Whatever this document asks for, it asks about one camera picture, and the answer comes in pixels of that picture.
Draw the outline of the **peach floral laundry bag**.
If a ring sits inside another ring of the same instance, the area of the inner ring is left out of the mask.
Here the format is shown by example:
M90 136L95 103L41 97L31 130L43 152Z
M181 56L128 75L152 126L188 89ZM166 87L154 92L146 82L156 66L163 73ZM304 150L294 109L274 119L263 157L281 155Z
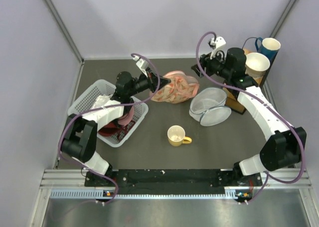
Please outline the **peach floral laundry bag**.
M197 95L199 82L195 77L188 76L183 71L172 71L165 74L164 78L171 82L157 91L151 98L152 101L178 104Z

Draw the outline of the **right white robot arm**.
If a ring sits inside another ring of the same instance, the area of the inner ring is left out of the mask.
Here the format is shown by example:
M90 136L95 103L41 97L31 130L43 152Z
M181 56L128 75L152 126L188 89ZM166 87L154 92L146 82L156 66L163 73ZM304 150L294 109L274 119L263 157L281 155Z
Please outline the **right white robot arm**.
M220 55L199 55L195 51L196 64L192 69L200 77L206 77L216 85L230 91L236 100L245 107L265 136L266 143L259 154L239 161L232 173L238 185L246 184L251 175L265 172L273 180L292 184L299 181L305 169L306 131L289 124L268 102L256 81L246 75L244 67L245 54L241 48L230 48L224 59ZM297 177L285 181L272 176L272 171L300 163Z

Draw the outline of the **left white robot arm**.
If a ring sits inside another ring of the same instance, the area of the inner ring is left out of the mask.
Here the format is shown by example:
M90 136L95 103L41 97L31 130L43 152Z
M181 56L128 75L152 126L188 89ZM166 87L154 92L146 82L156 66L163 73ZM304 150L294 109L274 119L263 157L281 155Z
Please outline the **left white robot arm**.
M113 180L112 165L96 152L98 131L110 123L119 126L119 119L129 114L135 104L132 96L145 90L155 94L170 83L170 79L158 76L150 68L138 78L127 71L121 72L117 75L115 92L103 107L68 117L59 151L95 172L101 185L109 185Z

